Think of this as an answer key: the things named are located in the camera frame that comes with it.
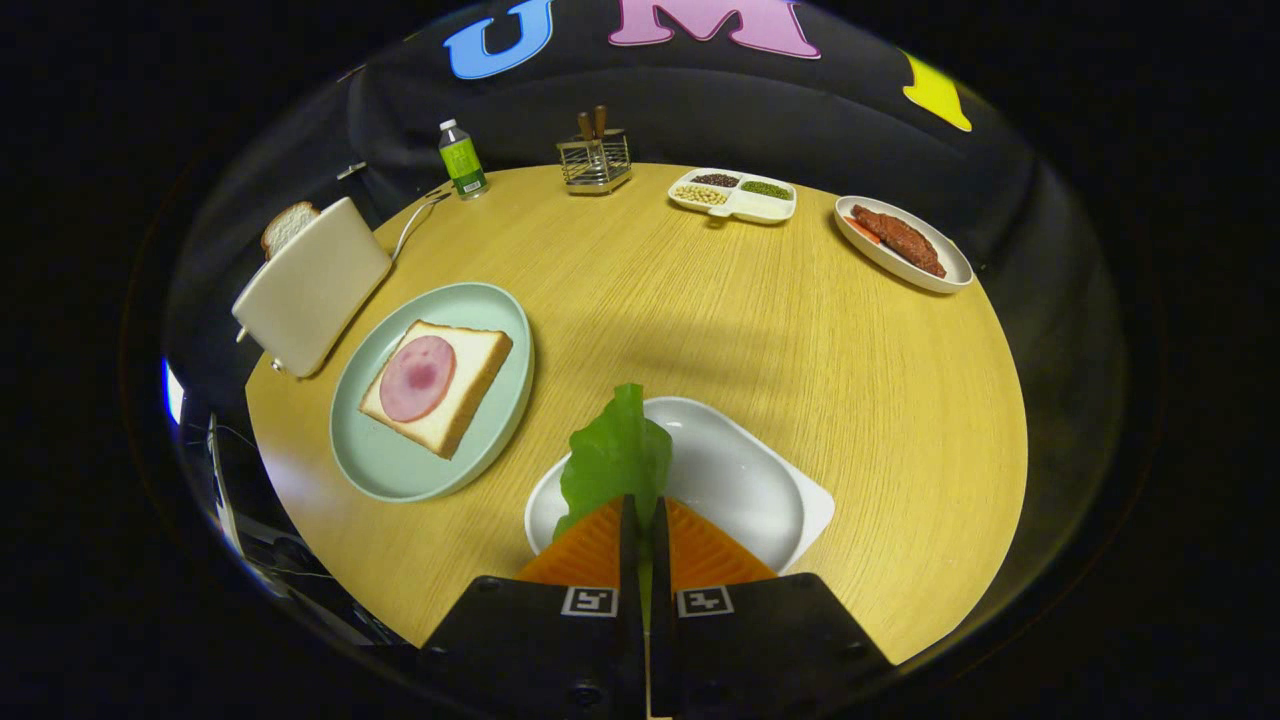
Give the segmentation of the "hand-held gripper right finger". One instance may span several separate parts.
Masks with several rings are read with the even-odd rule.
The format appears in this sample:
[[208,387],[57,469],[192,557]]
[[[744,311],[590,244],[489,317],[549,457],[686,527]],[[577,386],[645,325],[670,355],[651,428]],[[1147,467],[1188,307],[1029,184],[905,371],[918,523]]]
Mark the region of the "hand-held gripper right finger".
[[653,518],[650,711],[831,719],[893,665],[813,573],[780,575],[675,498]]

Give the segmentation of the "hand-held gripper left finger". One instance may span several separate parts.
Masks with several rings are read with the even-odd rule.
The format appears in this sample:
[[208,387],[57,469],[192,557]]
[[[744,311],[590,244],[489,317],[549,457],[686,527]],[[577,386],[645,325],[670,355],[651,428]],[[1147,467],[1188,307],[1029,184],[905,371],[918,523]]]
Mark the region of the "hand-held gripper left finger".
[[600,584],[476,577],[420,651],[420,678],[480,719],[644,719],[646,651],[637,514],[620,496],[545,557],[594,530]]

